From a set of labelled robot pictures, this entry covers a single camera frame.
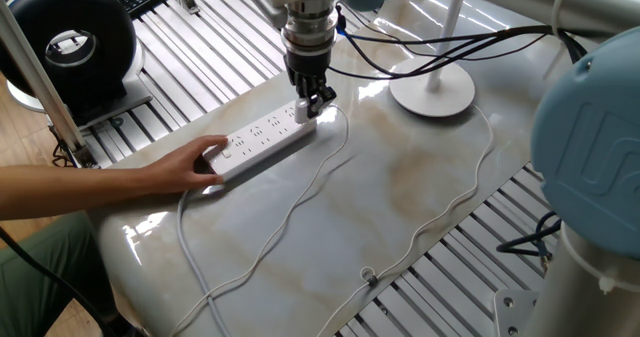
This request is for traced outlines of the person's left hand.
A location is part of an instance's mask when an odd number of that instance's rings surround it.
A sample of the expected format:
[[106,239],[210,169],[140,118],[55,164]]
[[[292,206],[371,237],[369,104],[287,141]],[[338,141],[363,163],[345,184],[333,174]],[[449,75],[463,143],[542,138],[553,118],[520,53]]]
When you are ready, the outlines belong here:
[[216,174],[195,171],[196,160],[204,152],[225,147],[228,139],[223,135],[205,135],[165,155],[141,169],[145,191],[150,194],[170,194],[222,184]]

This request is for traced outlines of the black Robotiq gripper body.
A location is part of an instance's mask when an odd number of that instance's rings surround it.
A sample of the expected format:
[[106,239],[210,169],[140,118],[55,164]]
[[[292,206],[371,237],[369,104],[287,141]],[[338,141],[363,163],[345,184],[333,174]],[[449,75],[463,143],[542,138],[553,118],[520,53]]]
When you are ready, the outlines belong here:
[[319,82],[326,82],[326,71],[330,65],[330,52],[316,55],[301,55],[287,51],[284,56],[289,81],[297,85],[302,77],[310,77]]

